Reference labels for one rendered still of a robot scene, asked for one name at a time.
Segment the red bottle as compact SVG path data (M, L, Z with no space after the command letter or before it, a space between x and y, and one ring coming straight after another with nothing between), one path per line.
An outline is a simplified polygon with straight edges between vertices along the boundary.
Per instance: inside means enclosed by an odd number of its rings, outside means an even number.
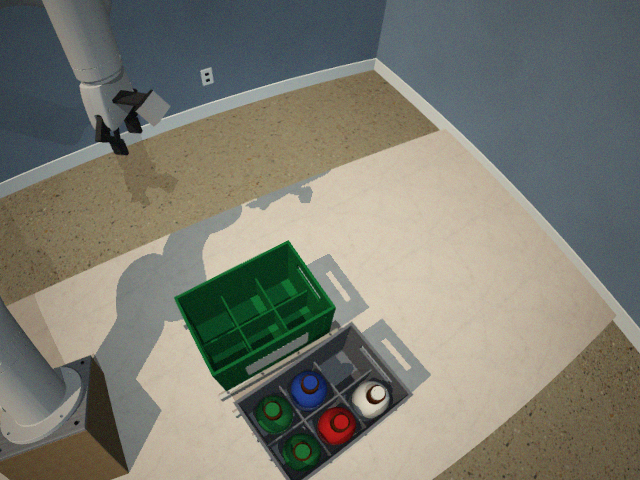
M356 421L349 410L342 407L332 407L322 414L316 430L322 442L336 446L352 438L356 430Z

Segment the grey bottle crate with dividers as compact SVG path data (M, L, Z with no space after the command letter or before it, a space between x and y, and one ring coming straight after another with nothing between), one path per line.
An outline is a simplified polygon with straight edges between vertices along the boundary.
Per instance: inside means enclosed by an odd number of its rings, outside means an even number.
M362 346L392 382L388 380L388 378L363 350ZM323 406L321 405L316 411L312 412L304 412L297 409L292 403L291 399L291 383L298 374L305 371L314 371L320 374L322 377L324 377L328 388L326 398L322 404ZM387 407L384 412L389 412L387 414L383 414L384 416L381 416L380 414L379 416L374 418L374 420L372 419L369 421L363 421L363 423L358 415L354 412L354 410L350 407L348 402L354 390L359 385L367 381L376 381L382 383L386 387L390 395L388 407L391 405L392 406L389 408ZM349 388L350 390L347 390ZM255 415L256 407L258 406L259 402L263 398L273 395L280 396L286 399L290 403L293 410L293 423L291 425L292 428L290 427L291 429L286 431L284 434L281 434L281 436L271 435L265 432L258 424ZM292 480L308 480L333 460L335 460L338 456L344 453L352 445L358 442L372 429L374 429L378 424L380 424L384 419L386 419L390 414L398 409L403 403L405 403L411 396L413 396L412 392L407 388L407 386L401 381L401 379L396 375L396 373L390 368L390 366L385 362L385 360L380 356L380 354L375 350L375 348L351 321L345 327L337 331L328 339L310 350L308 353L242 396L242 409L247 412L246 414L242 410L242 417L286 480L291 480L291 477ZM402 398L404 399L402 400ZM323 407L326 409L320 410L324 409ZM331 446L325 444L324 442L322 443L322 441L318 437L316 430L318 420L326 410L332 407L346 408L355 417L356 430L354 435L356 436L351 438L355 439L352 440L352 442L347 441L343 443L343 445L340 444ZM249 421L250 419L245 414L249 415L254 425ZM302 419L298 419L298 417ZM313 419L308 420L310 419L309 417L313 417ZM372 426L370 424L372 424ZM366 427L366 425L370 426ZM254 426L256 429L254 428ZM296 428L297 426L300 428ZM363 430L366 431L362 432ZM287 433L290 435L288 436ZM317 464L321 466L312 468L311 470L309 470L310 472L300 472L292 470L285 463L283 458L284 443L291 436L298 433L309 434L313 437L315 436L314 438L318 441L321 448L321 457ZM271 451L270 448L272 448L273 450ZM337 448L340 449L336 450ZM275 452L278 459L275 458L276 455L273 452ZM335 452L338 453L335 454ZM289 472L290 474L288 474L287 472ZM288 475L291 475L291 477L289 477Z

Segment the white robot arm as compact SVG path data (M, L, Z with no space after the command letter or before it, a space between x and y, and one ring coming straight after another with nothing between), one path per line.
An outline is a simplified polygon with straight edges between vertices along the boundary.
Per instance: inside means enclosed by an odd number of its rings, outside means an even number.
M122 66L109 19L112 0L0 0L0 9L22 5L46 9L79 81L102 80ZM135 111L152 126L171 107L152 89L148 93L120 90L112 102L136 106ZM15 444L29 444L49 436L71 417L82 394L80 375L72 368L52 368L0 296L3 436Z

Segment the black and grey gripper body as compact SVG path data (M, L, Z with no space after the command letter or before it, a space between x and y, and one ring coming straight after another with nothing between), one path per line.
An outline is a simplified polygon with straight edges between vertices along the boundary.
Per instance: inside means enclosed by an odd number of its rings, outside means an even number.
M82 82L80 92L89 120L96 130L96 118L100 115L112 132L117 130L133 106L113 103L120 90L133 91L130 79L123 67L111 76L94 82Z

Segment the green crate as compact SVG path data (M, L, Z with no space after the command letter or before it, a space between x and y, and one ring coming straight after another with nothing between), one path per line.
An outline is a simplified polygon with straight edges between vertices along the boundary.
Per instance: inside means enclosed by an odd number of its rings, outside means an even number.
M335 309L287 240L190 289L185 323L228 391L328 334Z

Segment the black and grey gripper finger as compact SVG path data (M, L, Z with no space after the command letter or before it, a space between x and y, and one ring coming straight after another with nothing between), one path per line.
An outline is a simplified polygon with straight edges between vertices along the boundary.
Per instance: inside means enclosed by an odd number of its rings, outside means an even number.
M108 128L100 115L96 118L96 142L109 142L116 155L128 155L129 151L123 139L120 138L119 128L114 131L114 136L110 135L111 129Z
M131 109L131 111L129 112L129 114L127 115L127 117L125 118L124 122L126 124L126 127L128 129L129 133L142 133L142 128L140 125L140 122L138 120L138 113L136 111L134 111L136 106L133 106L133 108Z

